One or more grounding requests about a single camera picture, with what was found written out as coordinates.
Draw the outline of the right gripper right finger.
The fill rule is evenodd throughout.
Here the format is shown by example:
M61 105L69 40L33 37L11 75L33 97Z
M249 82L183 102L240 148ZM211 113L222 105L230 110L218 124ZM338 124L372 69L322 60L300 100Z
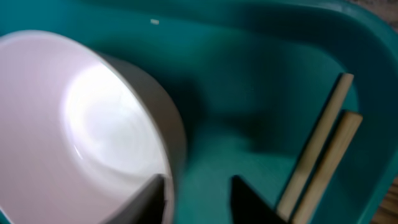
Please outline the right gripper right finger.
M234 224L287 224L239 175L231 178L230 209Z

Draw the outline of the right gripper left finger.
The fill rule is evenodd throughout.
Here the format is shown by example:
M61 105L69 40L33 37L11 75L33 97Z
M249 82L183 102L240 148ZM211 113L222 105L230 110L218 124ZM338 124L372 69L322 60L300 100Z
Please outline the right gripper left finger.
M105 224L161 224L166 204L165 178L156 174L111 215Z

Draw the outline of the white bowl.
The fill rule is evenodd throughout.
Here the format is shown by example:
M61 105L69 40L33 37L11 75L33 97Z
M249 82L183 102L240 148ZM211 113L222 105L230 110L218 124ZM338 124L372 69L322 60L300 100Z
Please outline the white bowl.
M1 37L1 222L104 223L156 174L174 220L187 138L164 88L68 37Z

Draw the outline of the wooden chopstick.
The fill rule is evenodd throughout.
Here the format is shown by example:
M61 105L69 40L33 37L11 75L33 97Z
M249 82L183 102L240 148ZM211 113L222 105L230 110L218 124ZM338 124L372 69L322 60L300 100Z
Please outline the wooden chopstick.
M298 160L297 166L277 205L277 214L285 221L289 220L302 193L309 175L318 159L325 141L332 129L346 95L353 82L354 75L344 73L340 76L329 100L313 130L310 139Z
M295 211L292 223L307 224L310 221L362 121L363 116L358 113L351 111L344 113Z

